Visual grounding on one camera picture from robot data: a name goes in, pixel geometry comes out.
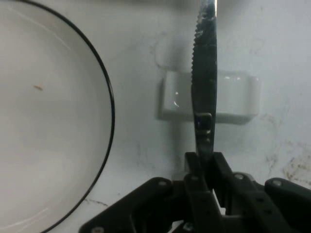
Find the white ceramic dish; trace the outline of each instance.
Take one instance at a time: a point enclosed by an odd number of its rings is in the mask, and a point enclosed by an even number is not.
[[[218,71],[216,122],[243,124],[260,109],[260,80],[246,72]],[[167,72],[162,103],[163,118],[191,120],[191,74]]]
[[[40,233],[89,193],[109,154],[104,65],[67,19],[0,1],[0,233]]]

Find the black rim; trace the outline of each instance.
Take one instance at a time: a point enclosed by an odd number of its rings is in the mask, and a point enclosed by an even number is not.
[[[31,0],[15,0],[15,1],[20,1],[20,2],[24,2],[24,3],[27,3],[27,4],[30,4],[30,5],[33,5],[33,6],[36,6],[36,7],[39,7],[53,15],[55,15],[56,17],[60,18],[61,20],[63,20],[66,24],[68,24],[71,28],[73,28],[77,33],[78,35],[86,42],[86,44],[88,45],[88,47],[91,49],[91,51],[93,52],[94,56],[96,57],[99,65],[101,66],[102,68],[102,71],[103,71],[103,74],[105,76],[105,79],[106,79],[106,82],[107,82],[107,85],[108,85],[108,90],[109,90],[109,95],[110,95],[110,102],[111,102],[111,132],[110,132],[110,139],[109,139],[109,144],[108,144],[108,149],[107,149],[107,152],[106,152],[106,155],[105,155],[105,158],[104,158],[104,161],[103,161],[103,164],[94,180],[94,182],[91,184],[90,188],[87,190],[87,192],[84,194],[84,196],[82,197],[82,199],[73,207],[72,210],[69,211],[69,213],[67,213],[64,217],[62,217],[58,222],[56,222],[54,225],[52,225],[51,227],[47,228],[46,230],[44,230],[43,232],[41,233],[46,233],[46,232],[49,232],[50,230],[52,230],[54,227],[56,227],[57,225],[59,225],[61,222],[63,222],[69,215],[71,215],[73,213],[73,211],[75,211],[78,206],[83,202],[83,200],[87,197],[87,195],[90,193],[90,191],[92,190],[92,188],[94,187],[95,183],[97,182],[98,178],[100,177],[103,169],[104,169],[104,166],[108,160],[108,156],[109,156],[109,152],[110,152],[110,149],[111,149],[111,145],[112,145],[112,141],[113,141],[113,135],[114,135],[114,129],[115,129],[115,102],[114,102],[114,97],[113,97],[113,92],[112,92],[112,86],[111,86],[111,82],[110,82],[110,79],[109,79],[109,76],[108,76],[108,73],[106,71],[106,68],[99,56],[99,54],[96,52],[94,46],[92,45],[92,43],[88,40],[88,38],[83,34],[83,32],[80,31],[80,29],[77,28],[77,26],[75,26],[69,19],[67,19],[66,17],[64,17],[63,15],[61,15],[60,13],[52,10],[51,8],[47,7],[47,6],[44,6],[40,3],[36,3],[36,2],[33,2]]]

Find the knife blade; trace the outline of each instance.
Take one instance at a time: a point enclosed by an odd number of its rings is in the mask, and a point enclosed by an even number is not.
[[[217,100],[216,0],[201,0],[193,58],[191,97],[197,153],[213,153]]]

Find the screw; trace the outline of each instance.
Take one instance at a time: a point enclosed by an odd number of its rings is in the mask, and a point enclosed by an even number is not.
[[[276,186],[281,186],[282,185],[282,182],[279,181],[279,180],[273,180],[272,183]]]
[[[95,227],[92,229],[92,233],[104,233],[104,229],[102,227]]]
[[[160,186],[166,186],[166,182],[165,182],[165,181],[160,181],[160,182],[159,182],[159,185],[160,185]]]
[[[190,222],[186,222],[186,223],[184,224],[183,229],[184,229],[185,231],[187,231],[187,232],[193,232],[193,231],[194,231],[193,224],[190,223]]]
[[[244,178],[242,174],[235,174],[234,177],[237,178],[238,180],[243,180]]]

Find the white countertop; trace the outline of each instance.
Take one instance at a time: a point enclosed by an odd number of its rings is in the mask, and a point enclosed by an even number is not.
[[[158,110],[166,71],[190,71],[199,0],[37,2],[88,37],[115,95],[104,171],[86,201],[51,231],[76,233],[149,178],[172,178],[184,153],[194,151],[192,123],[161,119]],[[215,150],[260,183],[279,176],[311,187],[310,9],[307,0],[218,1],[219,69],[246,71],[263,86],[260,115],[245,125],[217,124]]]

